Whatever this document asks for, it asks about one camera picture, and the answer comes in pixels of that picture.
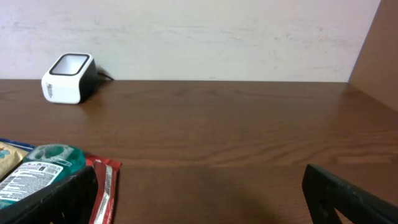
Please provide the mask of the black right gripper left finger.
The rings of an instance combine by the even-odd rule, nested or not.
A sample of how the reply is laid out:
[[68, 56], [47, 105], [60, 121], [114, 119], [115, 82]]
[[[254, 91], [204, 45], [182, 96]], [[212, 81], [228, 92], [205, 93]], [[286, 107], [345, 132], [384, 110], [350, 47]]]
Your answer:
[[98, 192], [92, 166], [1, 209], [1, 224], [89, 223]]

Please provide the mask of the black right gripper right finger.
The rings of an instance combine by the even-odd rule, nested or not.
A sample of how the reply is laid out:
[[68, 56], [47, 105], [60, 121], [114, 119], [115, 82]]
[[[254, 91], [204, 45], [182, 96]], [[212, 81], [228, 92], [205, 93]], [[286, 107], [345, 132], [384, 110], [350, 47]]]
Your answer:
[[302, 179], [312, 222], [341, 223], [338, 213], [352, 223], [397, 223], [397, 207], [328, 172], [309, 164]]

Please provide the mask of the red snack packet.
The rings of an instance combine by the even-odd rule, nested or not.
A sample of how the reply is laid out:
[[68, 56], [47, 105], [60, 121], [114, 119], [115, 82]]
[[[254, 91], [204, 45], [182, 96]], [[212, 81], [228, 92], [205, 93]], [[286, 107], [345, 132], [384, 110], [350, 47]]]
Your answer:
[[86, 164], [92, 166], [98, 181], [98, 191], [89, 224], [112, 224], [121, 162], [86, 154]]

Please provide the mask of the teal blister pack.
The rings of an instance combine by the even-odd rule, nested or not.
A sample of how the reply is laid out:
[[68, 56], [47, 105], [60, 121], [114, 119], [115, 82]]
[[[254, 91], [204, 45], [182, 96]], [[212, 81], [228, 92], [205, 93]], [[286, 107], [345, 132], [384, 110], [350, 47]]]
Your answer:
[[86, 166], [81, 149], [66, 144], [36, 147], [1, 182], [1, 208], [6, 208]]

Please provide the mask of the cream yellow snack bag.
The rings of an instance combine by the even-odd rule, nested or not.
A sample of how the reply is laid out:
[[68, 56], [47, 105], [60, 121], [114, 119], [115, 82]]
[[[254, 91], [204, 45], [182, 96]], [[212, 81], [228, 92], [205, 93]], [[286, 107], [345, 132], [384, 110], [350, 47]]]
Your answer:
[[1, 180], [14, 170], [35, 146], [1, 138]]

